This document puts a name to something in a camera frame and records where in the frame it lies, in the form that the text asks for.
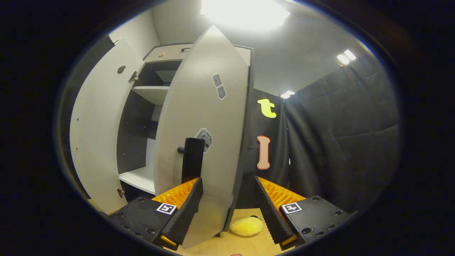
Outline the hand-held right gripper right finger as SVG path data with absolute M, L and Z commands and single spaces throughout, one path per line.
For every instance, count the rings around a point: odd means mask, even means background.
M 321 196 L 304 198 L 257 176 L 255 193 L 273 242 L 283 251 L 311 245 L 351 221 L 349 212 Z

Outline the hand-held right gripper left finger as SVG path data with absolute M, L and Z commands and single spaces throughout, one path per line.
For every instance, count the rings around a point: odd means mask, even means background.
M 203 180 L 194 178 L 153 199 L 138 197 L 109 216 L 114 226 L 155 246 L 183 245 L 203 196 Z

